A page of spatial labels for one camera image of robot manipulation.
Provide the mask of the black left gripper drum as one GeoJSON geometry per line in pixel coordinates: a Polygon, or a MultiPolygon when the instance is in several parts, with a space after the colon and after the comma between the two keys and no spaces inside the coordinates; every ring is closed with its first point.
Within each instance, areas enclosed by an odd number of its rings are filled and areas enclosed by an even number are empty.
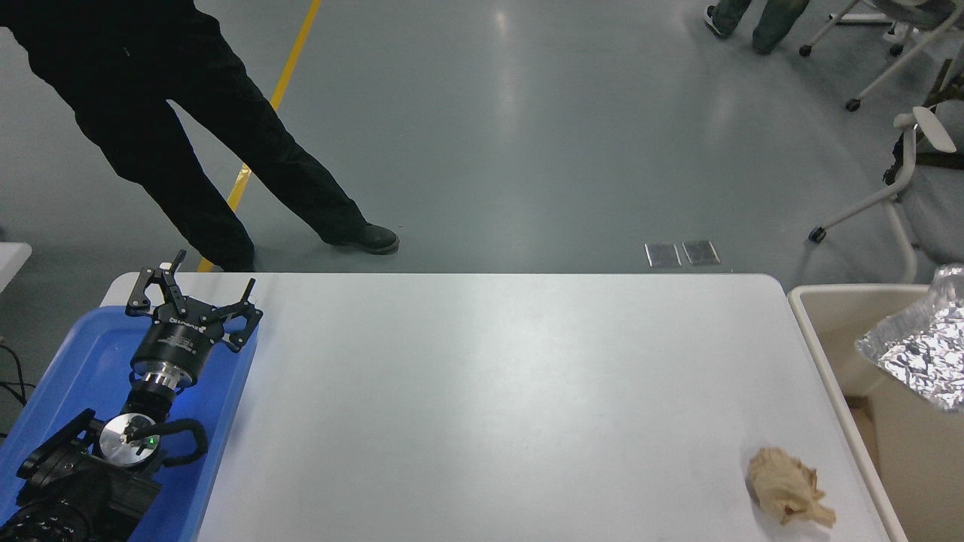
{"type": "Polygon", "coordinates": [[[145,375],[168,364],[184,379],[197,379],[223,335],[224,322],[216,318],[214,306],[187,300],[184,313],[173,304],[156,306],[152,324],[132,357],[132,370],[145,375]]]}

